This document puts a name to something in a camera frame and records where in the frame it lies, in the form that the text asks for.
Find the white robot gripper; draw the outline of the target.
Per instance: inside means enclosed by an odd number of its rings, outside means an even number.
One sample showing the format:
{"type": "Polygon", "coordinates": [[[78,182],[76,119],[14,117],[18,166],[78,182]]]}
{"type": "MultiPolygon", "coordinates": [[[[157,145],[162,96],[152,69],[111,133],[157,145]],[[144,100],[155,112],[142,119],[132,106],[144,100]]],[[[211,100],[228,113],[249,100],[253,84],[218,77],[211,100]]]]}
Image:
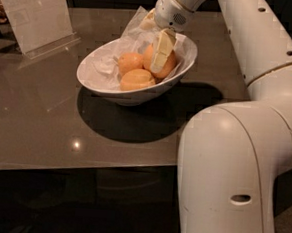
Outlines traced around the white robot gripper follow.
{"type": "Polygon", "coordinates": [[[162,70],[169,54],[174,51],[176,32],[184,30],[204,1],[206,0],[157,0],[155,8],[145,15],[139,24],[140,29],[152,31],[158,27],[163,28],[156,33],[152,43],[150,68],[154,73],[162,70]]]}

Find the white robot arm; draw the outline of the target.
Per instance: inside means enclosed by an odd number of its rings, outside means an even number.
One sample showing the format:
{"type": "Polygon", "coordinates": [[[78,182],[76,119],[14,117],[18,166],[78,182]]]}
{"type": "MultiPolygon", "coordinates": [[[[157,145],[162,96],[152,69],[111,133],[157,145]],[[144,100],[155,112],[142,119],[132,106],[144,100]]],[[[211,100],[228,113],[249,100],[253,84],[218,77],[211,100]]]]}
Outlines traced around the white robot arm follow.
{"type": "MultiPolygon", "coordinates": [[[[204,0],[158,0],[150,26],[184,30],[204,0]]],[[[265,0],[218,0],[250,95],[203,109],[178,153],[181,233],[274,233],[273,186],[292,170],[292,39],[265,0]]]]}

